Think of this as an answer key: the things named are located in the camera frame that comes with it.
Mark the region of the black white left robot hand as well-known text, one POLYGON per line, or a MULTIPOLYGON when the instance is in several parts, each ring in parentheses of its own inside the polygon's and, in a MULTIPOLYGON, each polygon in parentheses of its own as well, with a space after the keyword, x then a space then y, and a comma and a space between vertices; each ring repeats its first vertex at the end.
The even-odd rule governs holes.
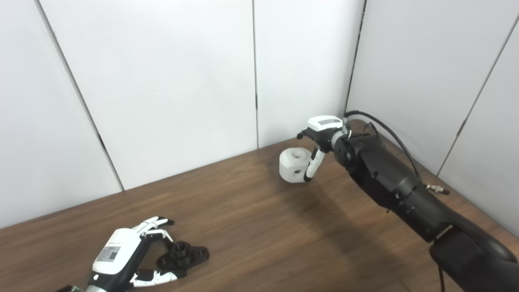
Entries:
POLYGON ((153 242, 174 240, 163 229, 174 221, 154 216, 132 228, 116 229, 92 264, 88 292, 129 292, 133 288, 167 284, 187 276, 187 271, 139 269, 153 242))

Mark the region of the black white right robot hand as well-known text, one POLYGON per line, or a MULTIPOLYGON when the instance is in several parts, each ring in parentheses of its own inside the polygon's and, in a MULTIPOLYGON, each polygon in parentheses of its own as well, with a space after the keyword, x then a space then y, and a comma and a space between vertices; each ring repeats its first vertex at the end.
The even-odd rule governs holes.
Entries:
POLYGON ((307 137, 316 144, 303 175, 305 182, 314 178, 326 154, 334 150, 337 139, 343 135, 348 138, 349 134, 345 122, 332 115, 316 116, 307 121, 306 127, 296 135, 297 140, 307 137))

